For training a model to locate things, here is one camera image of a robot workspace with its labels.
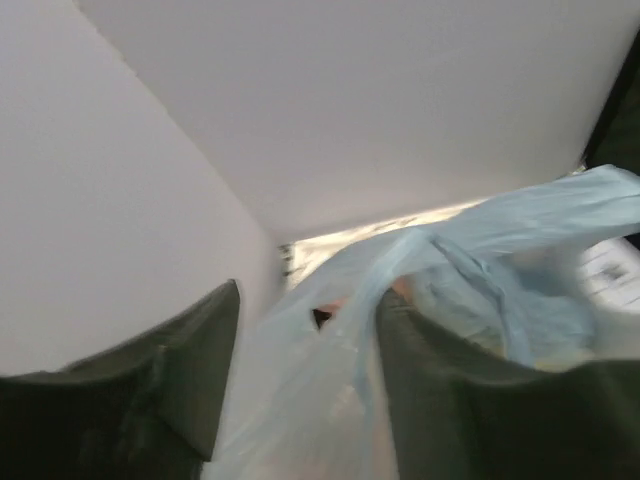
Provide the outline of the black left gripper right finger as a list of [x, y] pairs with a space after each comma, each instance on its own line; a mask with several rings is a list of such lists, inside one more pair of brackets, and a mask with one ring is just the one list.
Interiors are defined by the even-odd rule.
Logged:
[[491, 354], [394, 291], [375, 313], [403, 479], [635, 479], [639, 364], [560, 373]]

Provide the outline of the translucent trash bag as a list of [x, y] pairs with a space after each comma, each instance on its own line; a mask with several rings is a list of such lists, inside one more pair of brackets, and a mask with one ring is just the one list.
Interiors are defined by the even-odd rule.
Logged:
[[611, 178], [567, 176], [336, 253], [244, 339], [205, 477], [403, 479], [375, 323], [388, 291], [527, 368], [639, 364], [638, 315], [597, 303], [581, 275]]

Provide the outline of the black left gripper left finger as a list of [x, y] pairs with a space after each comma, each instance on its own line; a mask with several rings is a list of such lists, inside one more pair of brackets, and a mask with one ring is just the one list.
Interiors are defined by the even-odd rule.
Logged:
[[5, 479], [197, 479], [238, 330], [228, 281], [162, 324], [54, 372], [1, 380]]

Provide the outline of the black poker chip case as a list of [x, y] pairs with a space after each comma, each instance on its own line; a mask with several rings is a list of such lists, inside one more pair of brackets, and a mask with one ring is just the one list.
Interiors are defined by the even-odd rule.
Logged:
[[610, 174], [595, 219], [604, 228], [583, 256], [581, 275], [594, 300], [639, 312], [639, 81], [616, 87], [584, 155], [597, 175]]

